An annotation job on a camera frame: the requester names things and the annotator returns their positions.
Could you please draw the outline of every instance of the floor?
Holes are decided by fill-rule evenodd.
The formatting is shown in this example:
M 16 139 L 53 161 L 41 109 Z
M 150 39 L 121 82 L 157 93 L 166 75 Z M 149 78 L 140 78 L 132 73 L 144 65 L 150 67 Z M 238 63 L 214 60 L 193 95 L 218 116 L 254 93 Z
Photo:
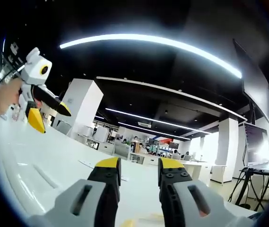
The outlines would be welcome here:
M 232 193 L 235 185 L 236 185 L 236 182 L 237 182 L 237 179 L 233 179 L 232 182 L 224 183 L 222 185 L 220 183 L 210 181 L 209 187 L 212 188 L 214 191 L 216 191 L 218 194 L 220 194 L 224 198 L 224 200 L 227 201 L 229 199 L 229 196 Z M 243 185 L 243 181 L 241 181 L 238 184 L 236 190 L 234 191 L 233 196 L 232 196 L 232 203 L 236 202 L 238 194 L 242 188 L 242 185 Z M 246 189 L 240 204 L 247 203 L 251 206 L 250 210 L 254 210 L 256 205 L 257 205 L 257 201 L 256 201 L 256 199 L 253 199 L 253 198 L 249 198 L 249 197 L 247 198 L 247 191 L 248 190 Z M 262 203 L 262 205 L 265 207 L 267 205 L 267 203 L 268 203 L 268 201 L 264 201 Z

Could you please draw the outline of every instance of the white pillar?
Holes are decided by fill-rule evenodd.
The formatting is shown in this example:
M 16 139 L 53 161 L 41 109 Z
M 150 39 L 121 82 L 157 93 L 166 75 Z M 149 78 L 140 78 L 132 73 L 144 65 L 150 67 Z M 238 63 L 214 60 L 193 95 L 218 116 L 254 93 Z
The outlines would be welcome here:
M 217 182 L 232 180 L 238 148 L 238 121 L 231 118 L 219 122 L 218 151 L 215 164 L 226 165 L 222 171 L 214 167 L 211 179 Z
M 93 80 L 73 79 L 62 100 L 70 109 L 71 117 L 57 114 L 53 126 L 65 121 L 72 126 L 73 138 L 72 134 L 84 125 L 91 127 L 102 98 L 103 93 Z

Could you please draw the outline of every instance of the white table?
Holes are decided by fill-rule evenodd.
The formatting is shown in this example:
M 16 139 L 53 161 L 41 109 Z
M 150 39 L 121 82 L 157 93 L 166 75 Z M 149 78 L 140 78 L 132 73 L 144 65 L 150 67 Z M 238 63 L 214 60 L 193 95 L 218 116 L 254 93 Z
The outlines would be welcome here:
M 55 198 L 79 179 L 87 179 L 92 165 L 111 156 L 89 148 L 46 126 L 41 134 L 29 124 L 0 119 L 0 182 L 14 207 L 25 217 L 44 214 L 54 206 Z M 158 199 L 157 166 L 138 165 L 122 160 L 121 200 L 116 226 L 126 219 L 162 214 Z M 227 208 L 235 215 L 250 211 Z

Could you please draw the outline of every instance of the person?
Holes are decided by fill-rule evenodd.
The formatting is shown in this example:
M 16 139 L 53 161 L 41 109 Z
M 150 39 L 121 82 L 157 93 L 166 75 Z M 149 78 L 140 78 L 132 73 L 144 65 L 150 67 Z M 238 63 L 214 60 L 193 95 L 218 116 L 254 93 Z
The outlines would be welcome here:
M 12 79 L 8 84 L 0 85 L 0 115 L 4 114 L 10 105 L 19 104 L 19 90 L 22 86 L 22 79 Z M 41 107 L 42 103 L 35 99 L 38 108 Z

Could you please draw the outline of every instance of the computer monitor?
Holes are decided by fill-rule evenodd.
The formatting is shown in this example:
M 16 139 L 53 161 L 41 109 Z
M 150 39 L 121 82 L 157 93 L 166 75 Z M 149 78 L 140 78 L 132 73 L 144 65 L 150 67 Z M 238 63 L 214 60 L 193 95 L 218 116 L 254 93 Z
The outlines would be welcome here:
M 242 72 L 243 93 L 256 105 L 269 123 L 269 84 L 267 79 L 259 66 L 234 39 L 233 44 Z
M 269 162 L 269 138 L 267 130 L 244 123 L 246 134 L 246 152 L 243 156 L 245 166 Z
M 178 149 L 178 145 L 179 145 L 178 143 L 170 142 L 169 148 Z

